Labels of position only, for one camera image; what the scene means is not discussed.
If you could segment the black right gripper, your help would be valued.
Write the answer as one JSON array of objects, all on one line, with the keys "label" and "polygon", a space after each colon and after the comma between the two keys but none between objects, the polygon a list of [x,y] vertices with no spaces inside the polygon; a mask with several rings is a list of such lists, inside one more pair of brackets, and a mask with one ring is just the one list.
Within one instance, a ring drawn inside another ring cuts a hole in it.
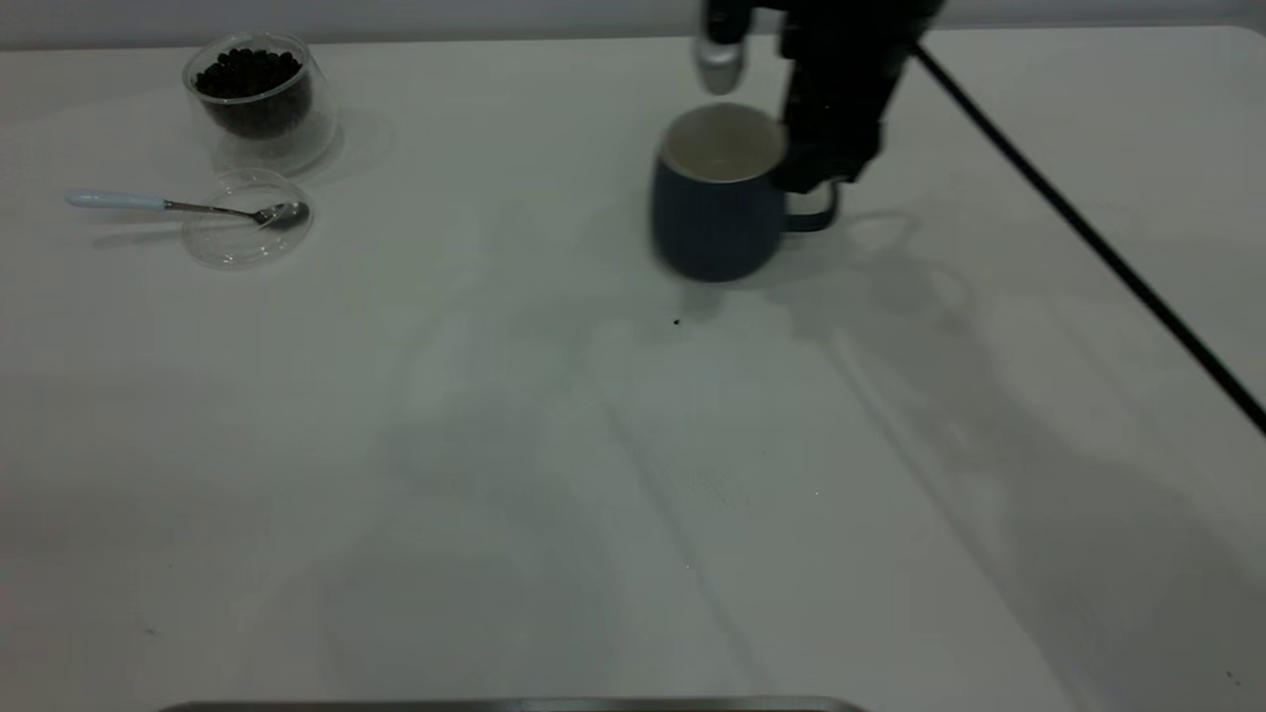
[{"label": "black right gripper", "polygon": [[779,53],[791,75],[782,104],[787,148],[774,188],[808,194],[855,184],[881,149],[882,117],[906,60],[941,1],[787,1]]}]

